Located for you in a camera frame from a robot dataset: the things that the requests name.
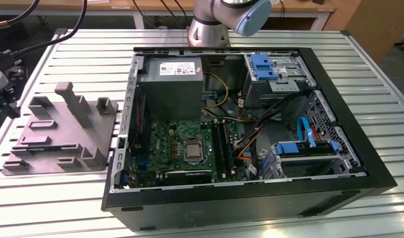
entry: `blue clip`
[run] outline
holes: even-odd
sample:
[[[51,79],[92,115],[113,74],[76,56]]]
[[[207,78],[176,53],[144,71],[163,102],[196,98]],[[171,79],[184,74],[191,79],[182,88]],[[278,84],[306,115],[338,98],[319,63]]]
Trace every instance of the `blue clip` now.
[[[334,153],[337,153],[338,149],[339,149],[338,143],[331,140],[330,145],[331,145],[331,149],[333,149]]]
[[[299,150],[294,142],[279,143],[282,151],[285,154],[297,154]]]
[[[257,74],[257,80],[278,80],[279,75],[274,70],[267,55],[251,54],[250,61]]]
[[[282,147],[281,147],[281,145],[278,144],[278,145],[275,145],[274,147],[275,147],[275,153],[277,153],[278,155],[281,155],[281,154],[282,154]]]
[[[306,135],[306,140],[309,141],[311,147],[315,147],[315,141],[314,141],[314,134],[313,134],[313,130],[309,127],[309,122],[306,117],[299,117],[297,119],[297,139],[298,140],[303,140],[303,135],[302,135],[302,124],[305,127],[305,135]]]

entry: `perforated metal table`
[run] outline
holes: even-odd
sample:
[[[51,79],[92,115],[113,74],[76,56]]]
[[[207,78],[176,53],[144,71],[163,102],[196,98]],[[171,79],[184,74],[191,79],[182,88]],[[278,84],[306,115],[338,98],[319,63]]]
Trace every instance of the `perforated metal table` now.
[[[388,77],[339,32],[261,31],[250,38],[230,32],[230,41],[239,47],[313,48],[398,186],[322,217],[133,233],[100,211],[105,171],[32,177],[0,173],[0,237],[404,237],[404,97]],[[87,100],[109,97],[123,107],[132,49],[139,46],[186,46],[186,33],[80,30],[47,48],[18,101],[21,118],[6,119],[0,129],[0,169],[28,121],[32,96],[61,100],[53,93],[57,81],[71,81]]]

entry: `green motherboard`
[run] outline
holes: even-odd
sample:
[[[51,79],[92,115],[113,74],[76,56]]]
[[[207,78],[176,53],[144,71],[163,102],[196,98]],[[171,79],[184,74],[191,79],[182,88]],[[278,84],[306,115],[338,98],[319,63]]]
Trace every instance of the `green motherboard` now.
[[[147,171],[208,170],[212,171],[211,182],[247,180],[243,163],[234,164],[231,176],[223,177],[216,174],[212,123],[210,121],[154,123],[151,125]],[[238,139],[235,122],[227,123],[226,127],[228,140],[232,143]],[[137,176],[142,187],[155,186],[150,174],[140,173]]]

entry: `motherboard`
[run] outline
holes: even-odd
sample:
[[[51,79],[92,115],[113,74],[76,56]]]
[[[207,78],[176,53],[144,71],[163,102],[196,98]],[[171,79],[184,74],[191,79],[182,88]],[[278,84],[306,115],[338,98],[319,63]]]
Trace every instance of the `motherboard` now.
[[[232,159],[238,138],[234,121],[154,123],[148,157],[137,157],[132,164],[137,170],[132,187],[246,180],[245,164]],[[176,179],[162,184],[166,177]]]

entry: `wooden table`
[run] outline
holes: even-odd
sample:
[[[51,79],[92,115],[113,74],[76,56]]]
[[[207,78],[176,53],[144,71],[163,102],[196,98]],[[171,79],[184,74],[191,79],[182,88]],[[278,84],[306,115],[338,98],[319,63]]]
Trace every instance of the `wooden table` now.
[[[18,15],[30,5],[32,0],[0,0],[0,15]],[[144,15],[163,16],[170,15],[159,0],[135,0]],[[176,16],[183,13],[174,0],[164,0],[170,9]],[[192,15],[194,0],[179,0],[186,11],[186,15]],[[285,17],[307,17],[314,18],[310,30],[322,30],[325,22],[335,8],[329,2],[318,5],[310,0],[283,0]],[[40,0],[37,9],[32,15],[79,15],[81,8],[80,0]],[[88,15],[128,15],[135,19],[136,29],[144,29],[143,17],[139,14],[131,0],[111,0],[109,3],[89,4]],[[281,5],[275,4],[271,8],[270,17],[279,17]]]

